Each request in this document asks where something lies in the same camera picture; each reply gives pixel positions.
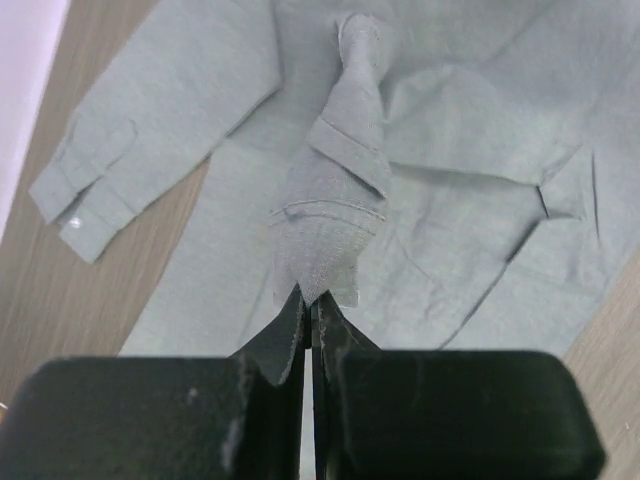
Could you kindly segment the grey long sleeve shirt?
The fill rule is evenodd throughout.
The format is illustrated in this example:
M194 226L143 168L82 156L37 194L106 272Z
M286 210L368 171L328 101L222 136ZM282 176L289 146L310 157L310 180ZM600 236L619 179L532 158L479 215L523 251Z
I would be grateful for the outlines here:
M126 355L294 287L372 340L564 353L639 243L635 1L162 1L31 186L93 262L210 168Z

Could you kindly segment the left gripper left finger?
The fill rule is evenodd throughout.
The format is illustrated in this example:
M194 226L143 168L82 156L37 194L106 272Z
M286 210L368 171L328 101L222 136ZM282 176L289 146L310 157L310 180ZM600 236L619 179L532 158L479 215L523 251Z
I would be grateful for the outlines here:
M228 357L73 357L42 365L1 424L5 479L295 479L304 304Z

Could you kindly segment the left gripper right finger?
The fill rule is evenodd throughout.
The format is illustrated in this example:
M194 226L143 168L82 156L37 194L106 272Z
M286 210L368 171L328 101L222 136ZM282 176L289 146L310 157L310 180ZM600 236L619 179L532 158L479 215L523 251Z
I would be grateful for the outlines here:
M542 351L384 350L330 295L310 309L320 479L595 479L607 454Z

